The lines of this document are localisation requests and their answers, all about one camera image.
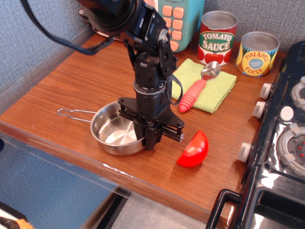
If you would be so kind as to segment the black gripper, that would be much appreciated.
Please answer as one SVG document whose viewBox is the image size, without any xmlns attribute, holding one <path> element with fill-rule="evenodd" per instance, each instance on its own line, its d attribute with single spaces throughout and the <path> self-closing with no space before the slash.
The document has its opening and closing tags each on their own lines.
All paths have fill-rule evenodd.
<svg viewBox="0 0 305 229">
<path fill-rule="evenodd" d="M 167 136 L 181 142 L 185 126 L 171 110 L 171 101 L 167 91 L 157 95 L 136 94 L 136 98 L 121 97 L 120 115 L 133 121 L 138 140 L 145 138 L 146 150 L 153 151 L 155 145 Z"/>
</svg>

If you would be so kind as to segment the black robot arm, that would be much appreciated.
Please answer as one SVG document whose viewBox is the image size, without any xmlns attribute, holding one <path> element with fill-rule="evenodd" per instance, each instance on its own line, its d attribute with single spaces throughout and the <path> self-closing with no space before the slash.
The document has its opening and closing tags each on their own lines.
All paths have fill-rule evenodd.
<svg viewBox="0 0 305 229">
<path fill-rule="evenodd" d="M 86 23 L 128 50 L 136 97 L 118 100 L 120 115 L 133 121 L 136 136 L 149 151 L 163 135 L 181 141 L 184 122 L 171 110 L 177 58 L 162 16 L 141 0 L 82 0 L 81 5 Z"/>
</svg>

